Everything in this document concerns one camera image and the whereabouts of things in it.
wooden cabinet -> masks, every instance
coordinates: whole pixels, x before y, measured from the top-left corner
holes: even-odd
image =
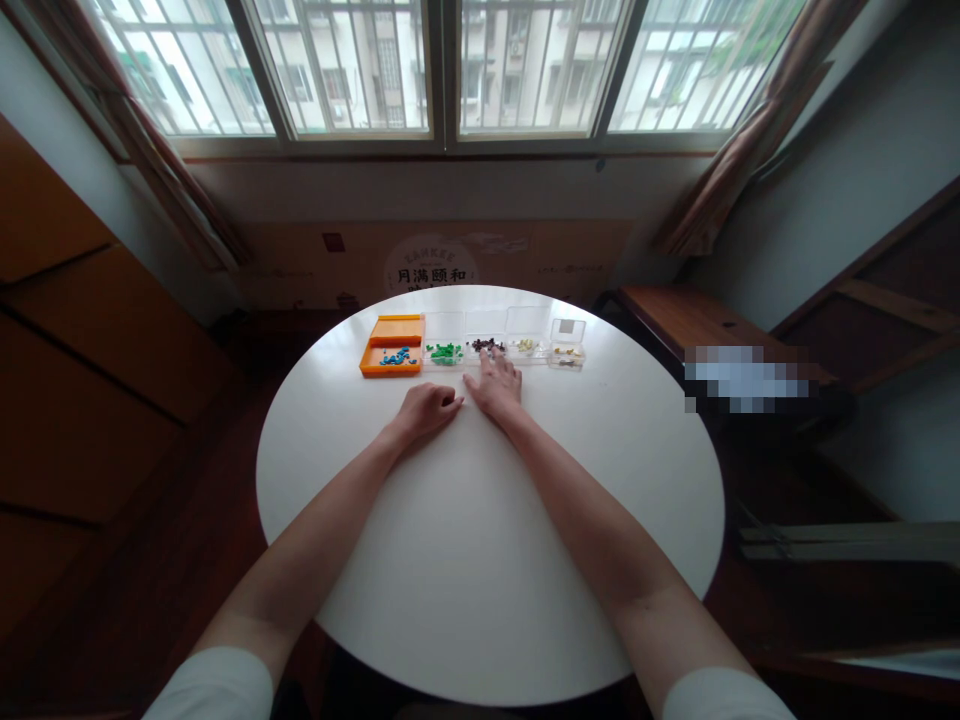
[[[0,512],[0,640],[93,538],[91,530]]]
[[[234,372],[206,332],[119,245],[21,282],[0,302],[183,423]]]
[[[105,522],[180,432],[80,361],[0,315],[0,501]]]
[[[83,200],[0,115],[0,283],[116,242]]]

wall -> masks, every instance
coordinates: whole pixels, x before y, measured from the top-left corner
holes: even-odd
[[[0,113],[198,322],[209,325],[240,304],[229,279],[208,275],[124,179],[2,13]]]
[[[737,204],[694,282],[774,327],[960,171],[960,6],[917,3],[791,158]]]
[[[558,159],[238,162],[199,163],[190,168],[251,243],[257,244],[270,232],[269,226],[274,231],[290,227],[291,235],[300,238],[297,247],[301,249],[312,238],[320,254],[311,255],[310,271],[321,278],[333,272],[333,266],[323,260],[322,233],[337,231],[344,223],[423,227],[455,221],[469,223],[471,232],[509,234],[522,231],[524,224],[531,224],[528,221],[580,220],[594,221],[600,237],[617,221],[620,245],[612,258],[606,242],[597,243],[603,251],[591,256],[594,245],[589,230],[583,232],[581,246],[573,254],[568,252],[569,242],[531,236],[537,245],[531,244],[530,252],[554,264],[566,266],[574,256],[577,262],[603,264],[604,284],[609,286],[669,281],[682,259],[648,258],[647,244],[677,198],[709,162],[705,157],[663,156],[607,159],[602,166],[596,160]],[[505,228],[505,223],[512,227]],[[395,235],[383,233],[383,243],[392,247]],[[349,254],[349,237],[344,238]],[[300,262],[293,251],[260,253],[259,259],[260,264],[245,275],[279,276],[298,269]],[[383,269],[382,265],[367,267],[367,272],[376,274]],[[503,276],[481,273],[480,281],[485,277],[492,282]],[[289,307],[289,295],[275,297],[283,298],[277,308]]]
[[[960,349],[861,398],[860,415],[821,448],[905,520],[960,521]]]
[[[960,6],[918,3],[895,42],[748,191],[694,281],[770,329],[960,172]],[[825,445],[895,513],[960,520],[957,351],[862,398]]]

curtain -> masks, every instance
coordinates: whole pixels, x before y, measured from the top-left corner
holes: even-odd
[[[93,91],[131,162],[203,266],[210,271],[233,270],[246,263],[249,251],[140,107],[81,0],[30,0],[27,6],[77,77]]]
[[[866,0],[808,0],[784,43],[760,102],[661,228],[667,255],[709,255],[751,174],[776,151],[805,102],[804,90]]]

clear plastic box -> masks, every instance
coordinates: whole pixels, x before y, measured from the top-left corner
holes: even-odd
[[[423,314],[424,370],[454,370],[463,362],[466,354],[463,347],[463,313],[439,312]],[[453,346],[452,357],[430,357],[440,346]]]
[[[584,320],[554,318],[550,329],[550,352],[547,362],[552,368],[580,370],[587,360],[583,349],[583,334],[587,323]]]
[[[507,357],[515,364],[542,362],[550,352],[548,306],[507,309]]]
[[[506,310],[473,310],[464,313],[463,354],[468,363],[476,365],[480,362],[480,355],[473,349],[473,341],[491,339],[506,348]]]

orange tray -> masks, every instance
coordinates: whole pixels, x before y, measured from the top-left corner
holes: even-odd
[[[422,367],[421,343],[423,341],[423,317],[421,315],[381,315],[370,333],[370,340],[360,360],[360,372],[364,377],[416,375]],[[381,365],[383,358],[396,355],[401,348],[408,348],[410,360],[403,365]]]

